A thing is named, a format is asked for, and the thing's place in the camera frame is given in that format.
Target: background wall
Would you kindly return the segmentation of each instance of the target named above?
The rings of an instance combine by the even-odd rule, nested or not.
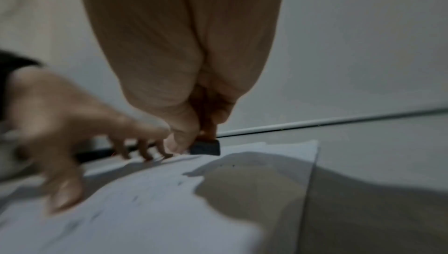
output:
[[[46,25],[34,51],[107,103],[155,121],[124,100],[81,0],[45,1],[32,7],[52,13],[33,16]],[[283,0],[266,68],[219,131],[446,105],[446,1]]]

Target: black sleeve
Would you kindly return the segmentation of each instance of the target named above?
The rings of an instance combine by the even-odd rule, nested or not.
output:
[[[20,57],[0,49],[0,120],[5,116],[5,93],[9,74],[26,66],[40,66],[40,64],[33,59]]]

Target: blurred hand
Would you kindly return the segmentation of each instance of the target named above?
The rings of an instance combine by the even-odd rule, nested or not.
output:
[[[83,198],[82,171],[72,157],[75,144],[105,134],[117,152],[129,158],[124,140],[134,138],[139,140],[141,155],[150,160],[147,141],[169,134],[167,129],[129,118],[66,79],[37,67],[24,67],[11,74],[7,100],[8,120],[18,129],[21,144],[46,177],[52,211]]]
[[[216,137],[260,76],[281,0],[84,0],[133,106],[164,119],[170,150]]]

